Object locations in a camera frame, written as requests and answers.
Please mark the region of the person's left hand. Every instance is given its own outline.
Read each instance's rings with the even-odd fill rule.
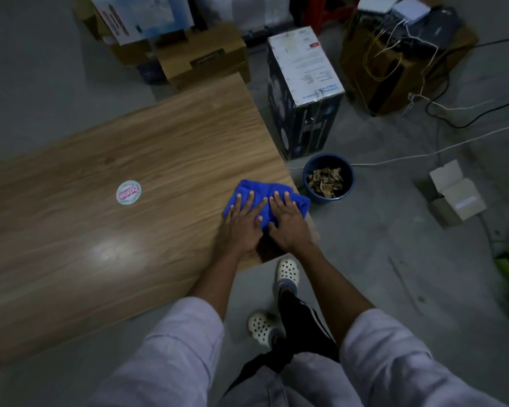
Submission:
[[[245,253],[254,250],[258,240],[261,239],[262,230],[260,225],[262,224],[262,217],[258,213],[266,205],[268,198],[264,197],[260,204],[251,210],[254,196],[254,191],[250,191],[245,205],[241,208],[241,194],[238,193],[236,203],[228,210],[224,224],[228,236],[225,251],[243,256]]]

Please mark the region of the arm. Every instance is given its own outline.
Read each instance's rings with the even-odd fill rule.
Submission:
[[[225,219],[228,242],[187,297],[177,301],[145,338],[142,347],[104,381],[93,407],[205,406],[219,362],[223,320],[238,262],[262,237],[254,194],[243,208],[236,198]]]
[[[375,309],[316,246],[290,195],[270,198],[270,236],[302,264],[362,403],[375,406],[502,406],[437,363],[424,343]]]

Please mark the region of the blue bucket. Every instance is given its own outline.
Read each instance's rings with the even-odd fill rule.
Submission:
[[[313,174],[313,171],[323,170],[326,167],[330,167],[331,169],[341,167],[340,175],[341,178],[343,178],[343,188],[336,191],[338,195],[333,198],[326,198],[323,195],[317,194],[309,186],[308,177]],[[315,204],[327,204],[331,201],[340,200],[346,197],[353,190],[355,181],[356,178],[354,177],[354,171],[351,164],[347,163],[343,157],[340,157],[337,154],[319,154],[309,160],[303,168],[303,184],[305,186],[305,191],[307,192],[307,197],[309,197]]]

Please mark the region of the small open box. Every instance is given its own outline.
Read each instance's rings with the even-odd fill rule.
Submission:
[[[486,204],[469,178],[464,178],[457,160],[430,173],[440,197],[430,207],[445,224],[454,226],[486,209]]]

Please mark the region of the person's right hand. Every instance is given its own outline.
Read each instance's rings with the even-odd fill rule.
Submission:
[[[290,199],[290,194],[285,191],[283,198],[278,191],[275,191],[273,197],[270,197],[270,208],[273,215],[277,218],[279,227],[270,222],[270,236],[275,243],[286,252],[294,254],[302,251],[313,244],[311,232],[307,223],[302,217],[296,202]]]

